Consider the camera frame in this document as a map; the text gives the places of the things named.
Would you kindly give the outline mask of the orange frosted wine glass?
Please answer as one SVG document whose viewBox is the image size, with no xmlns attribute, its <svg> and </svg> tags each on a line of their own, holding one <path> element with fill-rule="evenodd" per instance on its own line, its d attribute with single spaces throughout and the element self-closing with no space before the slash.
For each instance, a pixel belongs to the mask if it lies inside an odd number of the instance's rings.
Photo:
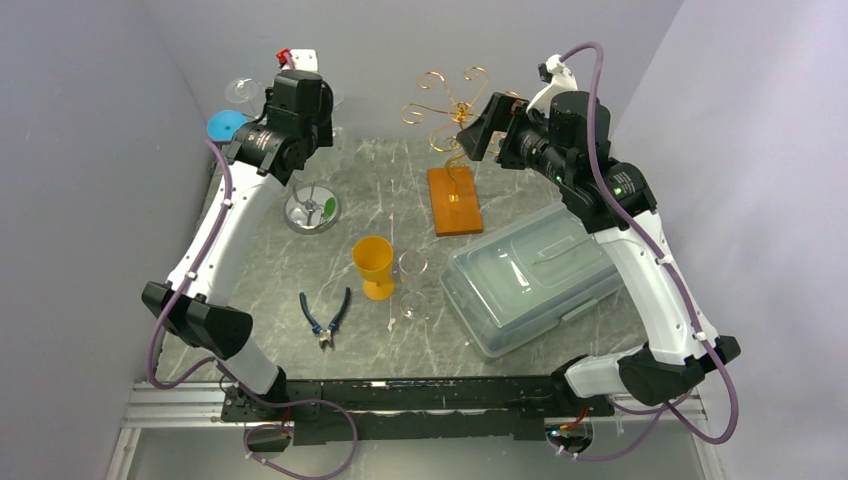
<svg viewBox="0 0 848 480">
<path fill-rule="evenodd" d="M 394 251 L 387 239 L 379 236 L 360 239 L 352 249 L 352 259 L 363 278 L 363 292 L 367 298 L 383 301 L 393 294 Z"/>
</svg>

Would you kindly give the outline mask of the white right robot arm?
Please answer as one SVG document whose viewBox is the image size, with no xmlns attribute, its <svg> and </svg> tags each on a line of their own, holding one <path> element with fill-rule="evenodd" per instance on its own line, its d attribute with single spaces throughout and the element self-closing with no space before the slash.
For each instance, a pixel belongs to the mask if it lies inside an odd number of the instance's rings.
<svg viewBox="0 0 848 480">
<path fill-rule="evenodd" d="M 574 415 L 590 398 L 628 394 L 647 406 L 667 403 L 726 365 L 738 341 L 701 315 L 663 232 L 655 197 L 643 173 L 610 155 L 609 111 L 588 92 L 555 95 L 547 116 L 525 99 L 490 97 L 482 114 L 457 136 L 467 156 L 483 158 L 491 138 L 504 134 L 497 163 L 532 169 L 561 193 L 568 211 L 613 261 L 637 308 L 646 342 L 604 356 L 580 356 L 553 373 L 557 411 Z"/>
</svg>

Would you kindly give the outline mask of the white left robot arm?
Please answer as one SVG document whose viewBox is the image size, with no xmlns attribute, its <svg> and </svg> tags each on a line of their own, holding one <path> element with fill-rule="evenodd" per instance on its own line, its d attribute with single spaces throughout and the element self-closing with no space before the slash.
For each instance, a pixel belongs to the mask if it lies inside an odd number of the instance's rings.
<svg viewBox="0 0 848 480">
<path fill-rule="evenodd" d="M 231 306 L 236 274 L 249 238 L 293 173 L 314 153 L 333 144 L 334 94 L 317 72 L 283 69 L 266 91 L 259 119 L 234 131 L 223 146 L 206 143 L 221 181 L 207 215 L 180 262 L 163 282 L 150 281 L 142 302 L 155 315 L 146 352 L 147 382 L 172 389 L 196 366 L 171 382 L 157 380 L 154 353 L 164 333 L 208 352 L 213 363 L 248 395 L 248 407 L 264 420 L 279 417 L 289 402 L 286 373 L 253 337 L 253 318 Z"/>
</svg>

